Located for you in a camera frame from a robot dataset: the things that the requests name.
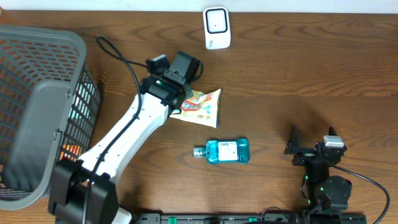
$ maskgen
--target white wall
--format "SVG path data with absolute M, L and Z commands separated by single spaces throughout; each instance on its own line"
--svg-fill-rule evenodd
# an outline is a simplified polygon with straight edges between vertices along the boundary
M 3 9 L 398 13 L 398 0 L 0 0 Z

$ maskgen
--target yellow snack package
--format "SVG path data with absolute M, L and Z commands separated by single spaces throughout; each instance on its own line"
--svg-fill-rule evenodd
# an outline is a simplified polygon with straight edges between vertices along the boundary
M 182 103 L 181 111 L 173 111 L 170 117 L 217 128 L 218 100 L 220 99 L 221 89 L 209 94 L 195 90 L 192 90 L 192 93 L 193 97 Z

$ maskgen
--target wire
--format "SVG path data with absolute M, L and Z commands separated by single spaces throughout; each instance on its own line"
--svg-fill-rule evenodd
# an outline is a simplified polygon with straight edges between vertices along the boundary
M 284 213 L 284 211 L 282 211 L 282 209 L 280 209 L 279 207 L 276 207 L 276 206 L 272 206 L 272 207 L 267 208 L 267 209 L 261 214 L 261 220 L 262 220 L 262 221 L 265 221 L 264 219 L 266 218 L 266 214 L 268 213 L 268 210 L 273 209 L 273 208 L 276 208 L 276 209 L 278 209 L 280 212 L 282 212 L 282 214 L 285 216 L 285 218 L 287 218 L 287 222 L 290 222 L 288 216 Z
M 305 181 L 307 180 L 307 175 L 304 174 L 303 176 L 303 181 L 301 181 L 301 194 L 303 195 L 304 198 L 307 198 L 307 195 L 305 194 Z
M 209 224 L 217 223 L 217 222 L 219 222 L 219 221 L 223 221 L 222 224 L 225 224 L 223 218 L 216 218 L 216 219 L 210 220 Z
M 118 53 L 119 57 L 113 55 L 111 52 L 109 52 L 108 50 L 106 50 L 103 45 L 101 44 L 101 40 L 105 41 L 116 53 Z M 97 36 L 96 38 L 96 42 L 98 43 L 99 47 L 101 47 L 106 53 L 108 53 L 110 56 L 121 60 L 122 62 L 124 62 L 124 64 L 127 66 L 127 69 L 130 71 L 133 79 L 134 79 L 134 83 L 136 84 L 136 88 L 137 88 L 137 95 L 138 95 L 138 108 L 136 113 L 134 113 L 134 115 L 132 116 L 131 120 L 125 125 L 124 128 L 122 128 L 122 130 L 112 139 L 112 141 L 106 146 L 106 148 L 104 149 L 104 151 L 99 155 L 97 162 L 94 165 L 93 170 L 91 171 L 91 177 L 88 181 L 88 185 L 87 185 L 87 191 L 86 191 L 86 195 L 85 195 L 85 201 L 83 204 L 83 218 L 82 218 L 82 224 L 86 224 L 86 218 L 87 218 L 87 210 L 88 210 L 88 200 L 90 198 L 90 193 L 91 193 L 91 186 L 93 184 L 93 181 L 95 179 L 95 175 L 96 172 L 98 170 L 98 167 L 100 166 L 101 162 L 104 161 L 105 155 L 106 153 L 108 153 L 109 149 L 111 148 L 111 146 L 120 138 L 120 136 L 127 130 L 127 128 L 130 127 L 130 125 L 138 118 L 139 112 L 141 111 L 141 106 L 142 106 L 142 100 L 141 100 L 141 93 L 139 91 L 139 84 L 138 84 L 138 79 L 136 74 L 134 73 L 134 70 L 131 68 L 131 66 L 129 65 L 129 63 L 132 63 L 131 61 L 126 60 L 126 58 L 123 56 L 123 54 L 111 43 L 111 41 L 109 41 L 107 38 L 103 37 L 102 35 Z
M 198 79 L 203 75 L 203 63 L 200 62 L 199 65 L 200 65 L 200 73 L 199 73 L 199 75 L 198 75 L 197 77 L 195 77 L 195 78 L 193 79 L 193 81 L 198 80 Z
M 112 58 L 115 58 L 115 59 L 117 59 L 117 60 L 122 61 L 122 58 L 120 57 L 120 54 L 119 54 L 119 56 L 112 54 L 110 51 L 106 50 L 106 48 L 101 44 L 101 42 L 98 40 L 98 38 L 97 38 L 96 41 L 97 41 L 97 44 L 99 45 L 99 47 L 101 47 L 101 49 L 102 49 L 103 51 L 105 51 L 109 56 L 111 56 Z M 144 65 L 143 63 L 133 62 L 133 61 L 130 61 L 130 60 L 127 60 L 127 59 L 126 59 L 126 62 L 127 62 L 127 63 L 130 63 L 130 64 L 132 64 L 132 65 L 138 65 L 138 66 L 141 66 L 141 67 L 144 67 L 144 68 L 147 67 L 147 66 Z
M 331 167 L 333 167 L 333 168 L 335 168 L 335 169 L 341 170 L 341 171 L 343 171 L 343 172 L 346 172 L 347 174 L 351 174 L 351 175 L 354 175 L 354 176 L 356 176 L 356 177 L 359 177 L 359 178 L 361 178 L 361 179 L 363 179 L 363 180 L 366 180 L 366 181 L 368 181 L 368 182 L 370 182 L 370 183 L 376 185 L 377 187 L 379 187 L 379 188 L 385 193 L 386 198 L 387 198 L 386 206 L 384 207 L 384 210 L 383 210 L 383 212 L 380 214 L 379 218 L 377 218 L 377 220 L 373 223 L 373 224 L 378 224 L 378 223 L 383 219 L 384 215 L 387 213 L 388 208 L 389 208 L 389 206 L 390 206 L 390 195 L 388 194 L 388 191 L 387 191 L 381 184 L 377 183 L 376 181 L 374 181 L 374 180 L 372 180 L 372 179 L 369 179 L 369 178 L 367 178 L 367 177 L 365 177 L 365 176 L 363 176 L 363 175 L 361 175 L 361 174 L 357 174 L 357 173 L 355 173 L 355 172 L 353 172 L 353 171 L 350 171 L 350 170 L 348 170 L 348 169 L 344 169 L 344 168 L 342 168 L 342 167 L 339 167 L 339 166 L 336 166 L 336 165 L 332 164 L 332 163 L 329 162 L 327 159 L 325 159 L 325 155 L 324 155 L 324 153 L 323 153 L 323 149 L 322 149 L 322 156 L 323 156 L 324 160 L 326 161 L 326 163 L 327 163 L 329 166 L 331 166 Z

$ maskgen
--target orange object in basket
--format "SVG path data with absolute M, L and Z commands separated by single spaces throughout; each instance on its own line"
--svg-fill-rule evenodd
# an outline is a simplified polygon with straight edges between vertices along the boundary
M 76 156 L 80 156 L 80 154 L 79 154 L 80 146 L 71 146 L 71 145 L 64 144 L 62 147 L 64 149 L 66 149 L 67 151 L 69 151 L 71 154 L 76 155 Z M 68 155 L 67 153 L 63 153 L 63 152 L 61 152 L 60 159 L 69 159 L 69 160 L 72 160 L 72 161 L 76 161 L 75 158 L 73 158 L 70 155 Z

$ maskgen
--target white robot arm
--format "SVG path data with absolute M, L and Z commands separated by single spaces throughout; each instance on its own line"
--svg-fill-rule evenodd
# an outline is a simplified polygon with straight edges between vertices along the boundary
M 196 77 L 199 67 L 201 72 Z M 171 66 L 161 55 L 147 60 L 147 69 L 150 75 L 141 81 L 141 95 L 136 95 L 126 114 L 109 133 L 76 162 L 62 160 L 55 165 L 48 207 L 51 214 L 70 223 L 81 223 L 85 211 L 90 223 L 130 222 L 131 214 L 119 207 L 116 195 L 120 176 L 145 140 L 164 124 L 173 110 L 180 109 L 184 99 L 191 97 L 190 84 L 200 78 L 203 64 L 179 52 Z M 133 120 L 139 108 L 139 97 L 141 110 Z M 88 187 L 82 183 L 87 179 L 93 180 L 93 184 L 85 210 Z
M 126 114 L 113 126 L 109 133 L 100 140 L 93 148 L 79 157 L 83 161 L 82 166 L 87 170 L 93 170 L 95 163 L 104 148 L 131 120 L 138 108 L 138 95 L 136 95 Z M 124 134 L 113 144 L 105 155 L 103 162 L 99 165 L 97 175 L 107 173 L 110 181 L 118 184 L 121 174 L 137 150 L 145 140 L 161 125 L 168 117 L 169 106 L 161 103 L 161 99 L 150 93 L 141 95 L 142 108 L 139 119 L 136 119 Z

